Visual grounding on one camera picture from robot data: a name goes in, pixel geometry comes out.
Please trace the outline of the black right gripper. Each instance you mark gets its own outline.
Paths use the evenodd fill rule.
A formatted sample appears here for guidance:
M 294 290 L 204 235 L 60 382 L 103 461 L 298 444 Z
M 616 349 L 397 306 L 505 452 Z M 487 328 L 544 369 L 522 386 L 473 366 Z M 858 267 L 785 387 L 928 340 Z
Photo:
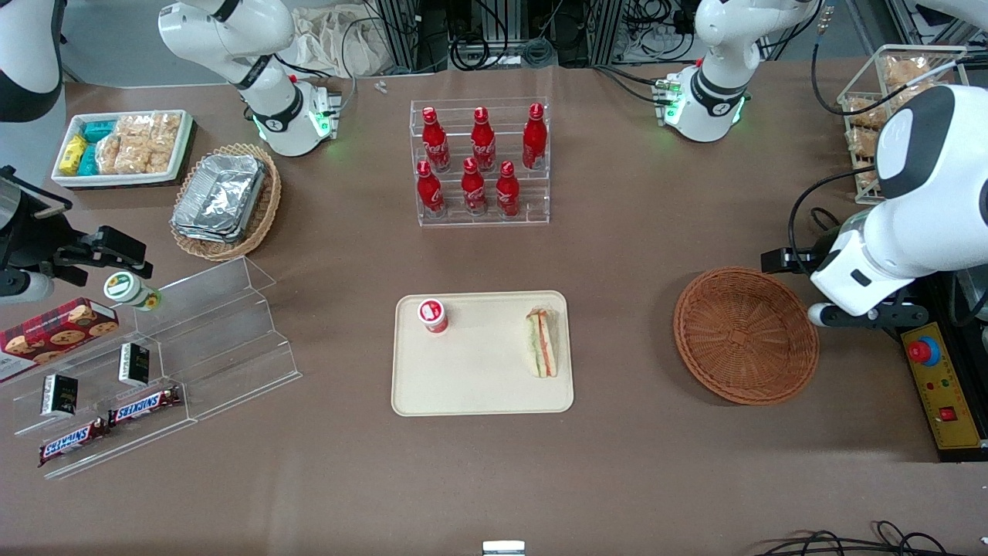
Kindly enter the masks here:
M 2 284 L 28 285 L 40 276 L 85 287 L 92 260 L 95 267 L 112 267 L 150 279 L 153 264 L 146 260 L 143 242 L 113 226 L 100 226 L 91 235 L 91 251 L 64 215 L 37 219 L 30 215 L 14 217 L 2 229 Z

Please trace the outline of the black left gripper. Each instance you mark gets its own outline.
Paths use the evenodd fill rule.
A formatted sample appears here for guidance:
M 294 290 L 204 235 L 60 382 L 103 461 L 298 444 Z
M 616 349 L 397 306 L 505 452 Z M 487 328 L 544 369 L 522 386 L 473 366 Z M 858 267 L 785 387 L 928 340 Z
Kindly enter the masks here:
M 765 274 L 805 274 L 813 273 L 828 256 L 840 229 L 832 228 L 823 232 L 810 249 L 781 247 L 762 254 L 762 272 Z

